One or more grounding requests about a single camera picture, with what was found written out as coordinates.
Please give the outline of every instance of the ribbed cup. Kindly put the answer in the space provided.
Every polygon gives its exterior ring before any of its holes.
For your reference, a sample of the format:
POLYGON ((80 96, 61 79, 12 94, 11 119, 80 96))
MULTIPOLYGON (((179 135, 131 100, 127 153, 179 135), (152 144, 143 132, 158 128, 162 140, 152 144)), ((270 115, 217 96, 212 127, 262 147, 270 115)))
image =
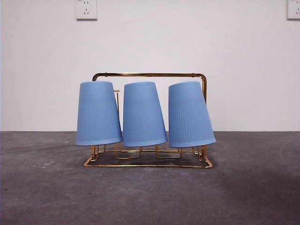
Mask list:
POLYGON ((76 145, 101 145, 121 141, 113 84, 102 81, 80 84, 76 145))
POLYGON ((167 142, 163 115, 154 82, 124 88, 123 145, 148 146, 167 142))
POLYGON ((191 147, 216 142, 199 82, 169 87, 169 146, 191 147))

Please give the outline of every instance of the cup rack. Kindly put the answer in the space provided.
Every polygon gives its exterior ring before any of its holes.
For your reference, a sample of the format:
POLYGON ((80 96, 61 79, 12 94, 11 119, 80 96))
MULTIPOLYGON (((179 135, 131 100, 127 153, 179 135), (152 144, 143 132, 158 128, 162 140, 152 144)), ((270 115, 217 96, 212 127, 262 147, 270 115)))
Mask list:
MULTIPOLYGON (((206 102, 206 90, 207 90, 207 80, 203 74, 161 74, 161 73, 144 73, 144 74, 117 74, 117 73, 98 73, 93 76, 92 81, 96 81, 98 77, 108 77, 108 76, 122 76, 122 77, 199 77, 202 80, 202 91, 204 100, 206 102)), ((119 111, 119 90, 115 90, 117 94, 117 108, 119 111)), ((160 145, 155 145, 155 150, 143 149, 145 147, 139 147, 138 150, 123 150, 121 142, 113 144, 113 150, 107 150, 107 145, 102 146, 91 146, 91 156, 84 162, 85 167, 185 167, 185 168, 211 168, 212 163, 207 157, 207 146, 196 146, 191 149, 187 148, 177 148, 177 150, 160 150, 160 145), (197 161, 204 162, 206 165, 163 165, 163 164, 95 164, 99 162, 101 154, 106 152, 114 153, 114 156, 118 160, 125 159, 137 159, 141 157, 142 152, 155 152, 157 159, 180 159, 183 153, 192 153, 192 155, 197 155, 197 161), (134 157, 119 157, 119 153, 135 154, 134 157), (162 153, 177 153, 177 157, 161 157, 162 153)))

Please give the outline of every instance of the floor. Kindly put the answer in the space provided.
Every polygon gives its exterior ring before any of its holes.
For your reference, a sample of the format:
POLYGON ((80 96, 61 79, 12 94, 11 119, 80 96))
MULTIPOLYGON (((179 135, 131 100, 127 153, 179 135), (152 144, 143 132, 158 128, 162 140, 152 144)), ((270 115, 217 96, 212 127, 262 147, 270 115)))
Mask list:
POLYGON ((299 225, 300 132, 215 135, 210 169, 87 168, 75 132, 2 132, 1 224, 299 225))

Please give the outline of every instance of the electrical outlet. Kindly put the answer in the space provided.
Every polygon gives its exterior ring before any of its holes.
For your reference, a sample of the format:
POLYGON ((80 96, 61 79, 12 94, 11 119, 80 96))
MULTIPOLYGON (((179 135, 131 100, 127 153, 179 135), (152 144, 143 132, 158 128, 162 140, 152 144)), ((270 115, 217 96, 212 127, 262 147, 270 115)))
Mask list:
POLYGON ((287 19, 300 20, 300 0, 287 0, 287 19))
POLYGON ((96 20, 98 18, 97 0, 75 0, 77 20, 96 20))

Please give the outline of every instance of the wall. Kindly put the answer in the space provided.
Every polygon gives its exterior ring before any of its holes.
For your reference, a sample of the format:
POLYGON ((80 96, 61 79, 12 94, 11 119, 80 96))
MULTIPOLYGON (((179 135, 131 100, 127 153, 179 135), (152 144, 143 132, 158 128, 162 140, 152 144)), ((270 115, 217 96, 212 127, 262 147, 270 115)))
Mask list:
MULTIPOLYGON (((76 130, 79 84, 97 72, 203 73, 214 130, 300 130, 300 22, 285 0, 98 0, 93 22, 74 0, 1 4, 2 130, 76 130)), ((166 87, 184 79, 149 80, 167 127, 166 87)))

